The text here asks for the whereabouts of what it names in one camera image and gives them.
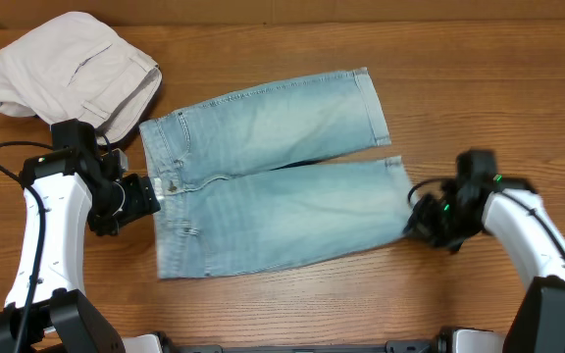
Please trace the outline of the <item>light blue denim shorts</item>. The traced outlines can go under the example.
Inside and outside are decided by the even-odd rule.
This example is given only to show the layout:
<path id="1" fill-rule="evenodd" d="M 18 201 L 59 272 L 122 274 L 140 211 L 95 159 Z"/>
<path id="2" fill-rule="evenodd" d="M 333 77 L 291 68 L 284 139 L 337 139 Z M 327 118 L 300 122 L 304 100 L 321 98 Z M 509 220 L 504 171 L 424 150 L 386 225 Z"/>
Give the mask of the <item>light blue denim shorts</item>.
<path id="1" fill-rule="evenodd" d="M 303 267 L 399 239 L 411 214 L 399 157 L 345 162 L 390 136 L 366 69 L 235 91 L 140 126 L 158 275 Z"/>

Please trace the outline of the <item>beige folded trousers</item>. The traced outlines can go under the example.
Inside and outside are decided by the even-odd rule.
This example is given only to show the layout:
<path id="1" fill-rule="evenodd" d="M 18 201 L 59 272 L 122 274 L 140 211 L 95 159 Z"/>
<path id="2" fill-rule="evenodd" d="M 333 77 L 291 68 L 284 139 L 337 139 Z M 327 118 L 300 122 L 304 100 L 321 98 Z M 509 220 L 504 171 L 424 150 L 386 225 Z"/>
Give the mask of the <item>beige folded trousers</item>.
<path id="1" fill-rule="evenodd" d="M 0 114 L 89 123 L 124 140 L 160 88 L 159 64 L 84 12 L 68 12 L 0 49 Z"/>

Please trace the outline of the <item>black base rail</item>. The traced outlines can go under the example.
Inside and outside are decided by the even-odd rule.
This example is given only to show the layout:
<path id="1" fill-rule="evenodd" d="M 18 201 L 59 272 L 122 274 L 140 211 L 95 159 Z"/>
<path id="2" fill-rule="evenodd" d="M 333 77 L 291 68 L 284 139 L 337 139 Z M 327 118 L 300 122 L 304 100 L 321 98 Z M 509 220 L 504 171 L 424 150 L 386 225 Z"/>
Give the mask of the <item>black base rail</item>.
<path id="1" fill-rule="evenodd" d="M 437 345 L 429 340 L 392 340 L 380 345 L 313 345 L 222 347 L 220 345 L 177 346 L 162 344 L 163 353 L 433 353 Z"/>

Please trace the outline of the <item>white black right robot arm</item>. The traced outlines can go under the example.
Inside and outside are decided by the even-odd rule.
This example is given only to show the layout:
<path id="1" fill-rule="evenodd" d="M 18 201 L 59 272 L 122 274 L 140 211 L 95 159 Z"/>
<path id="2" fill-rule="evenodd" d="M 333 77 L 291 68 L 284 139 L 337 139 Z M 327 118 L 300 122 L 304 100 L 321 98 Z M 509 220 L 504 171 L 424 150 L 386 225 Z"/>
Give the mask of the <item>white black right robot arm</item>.
<path id="1" fill-rule="evenodd" d="M 451 253 L 469 238 L 495 238 L 517 270 L 526 294 L 506 334 L 443 328 L 424 352 L 565 352 L 565 238 L 524 177 L 504 176 L 491 150 L 456 158 L 456 174 L 440 177 L 441 196 L 413 205 L 408 237 Z"/>

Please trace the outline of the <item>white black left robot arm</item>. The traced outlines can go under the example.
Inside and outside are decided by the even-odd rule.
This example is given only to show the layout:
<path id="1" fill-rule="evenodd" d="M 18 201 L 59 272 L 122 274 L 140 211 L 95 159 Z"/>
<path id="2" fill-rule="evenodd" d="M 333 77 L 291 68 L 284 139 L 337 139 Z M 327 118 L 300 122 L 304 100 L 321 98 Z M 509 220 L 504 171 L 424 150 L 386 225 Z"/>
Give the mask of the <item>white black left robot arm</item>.
<path id="1" fill-rule="evenodd" d="M 163 336 L 123 338 L 90 303 L 83 284 L 84 237 L 116 235 L 159 211 L 148 177 L 127 172 L 121 149 L 101 153 L 93 125 L 52 125 L 46 154 L 28 158 L 13 179 L 26 201 L 15 281 L 0 312 L 0 353 L 31 352 L 47 333 L 54 352 L 162 352 Z"/>

